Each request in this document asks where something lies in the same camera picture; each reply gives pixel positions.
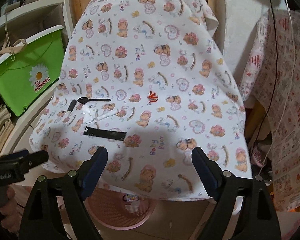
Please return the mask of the left hand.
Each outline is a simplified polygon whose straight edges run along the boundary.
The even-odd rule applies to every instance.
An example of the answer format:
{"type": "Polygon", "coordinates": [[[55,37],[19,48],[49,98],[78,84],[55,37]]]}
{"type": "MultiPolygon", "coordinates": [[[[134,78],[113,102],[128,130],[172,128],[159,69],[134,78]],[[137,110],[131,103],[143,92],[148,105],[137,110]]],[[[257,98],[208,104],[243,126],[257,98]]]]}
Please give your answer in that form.
{"type": "Polygon", "coordinates": [[[15,200],[15,191],[10,186],[7,188],[6,196],[8,202],[0,208],[0,212],[4,216],[2,222],[16,222],[19,216],[18,204],[15,200]]]}

